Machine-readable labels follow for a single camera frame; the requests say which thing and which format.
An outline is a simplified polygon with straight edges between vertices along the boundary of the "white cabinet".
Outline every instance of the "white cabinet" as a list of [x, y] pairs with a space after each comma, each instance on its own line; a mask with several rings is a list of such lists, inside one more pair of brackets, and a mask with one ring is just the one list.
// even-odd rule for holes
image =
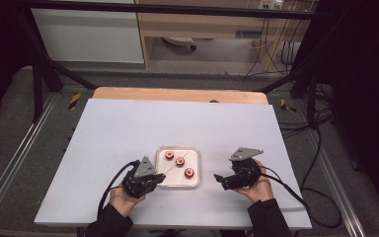
[[54, 60], [143, 63], [135, 13], [32, 10], [47, 52]]

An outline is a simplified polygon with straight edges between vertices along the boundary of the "donut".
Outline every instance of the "donut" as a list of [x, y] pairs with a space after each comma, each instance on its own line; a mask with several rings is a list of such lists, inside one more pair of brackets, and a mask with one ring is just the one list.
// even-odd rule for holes
[[187, 168], [184, 172], [187, 178], [191, 178], [193, 176], [193, 169], [192, 168]]
[[175, 163], [177, 163], [178, 167], [183, 167], [184, 164], [186, 163], [186, 160], [184, 160], [183, 157], [178, 157], [177, 160], [175, 161]]
[[165, 157], [168, 159], [168, 160], [172, 160], [174, 158], [174, 152], [173, 151], [167, 151], [165, 153]]

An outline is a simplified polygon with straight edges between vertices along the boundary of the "white tabletop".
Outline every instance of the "white tabletop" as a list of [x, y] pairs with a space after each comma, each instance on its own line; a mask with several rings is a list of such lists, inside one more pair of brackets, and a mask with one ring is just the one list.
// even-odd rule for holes
[[[213, 177], [233, 174], [228, 159], [239, 147], [263, 150], [255, 158], [300, 195], [272, 106], [90, 99], [35, 223], [79, 227], [95, 221], [118, 170], [145, 155], [155, 164], [164, 145], [199, 150], [200, 184], [191, 190], [158, 187], [130, 214], [135, 227], [251, 227], [248, 199], [224, 191]], [[272, 181], [272, 187], [288, 226], [311, 228], [301, 203], [280, 184]]]

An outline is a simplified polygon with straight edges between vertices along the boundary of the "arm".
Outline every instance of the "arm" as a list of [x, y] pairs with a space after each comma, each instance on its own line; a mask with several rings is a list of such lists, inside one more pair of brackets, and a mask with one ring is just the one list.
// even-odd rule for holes
[[145, 197], [130, 197], [123, 188], [110, 192], [110, 203], [104, 207], [97, 221], [85, 229], [85, 237], [122, 237], [133, 225], [128, 215]]
[[[260, 167], [264, 165], [257, 160]], [[237, 193], [245, 196], [252, 205], [248, 208], [254, 228], [254, 235], [285, 237], [291, 236], [284, 216], [279, 209], [276, 199], [273, 197], [270, 181], [267, 177], [260, 176], [253, 187], [249, 189], [237, 189]]]

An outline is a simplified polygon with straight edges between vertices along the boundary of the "person's left hand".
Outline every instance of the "person's left hand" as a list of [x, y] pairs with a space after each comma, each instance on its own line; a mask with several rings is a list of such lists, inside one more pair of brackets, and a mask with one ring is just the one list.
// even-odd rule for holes
[[146, 196], [130, 197], [122, 187], [110, 191], [110, 204], [124, 217], [127, 217], [134, 207], [145, 199]]

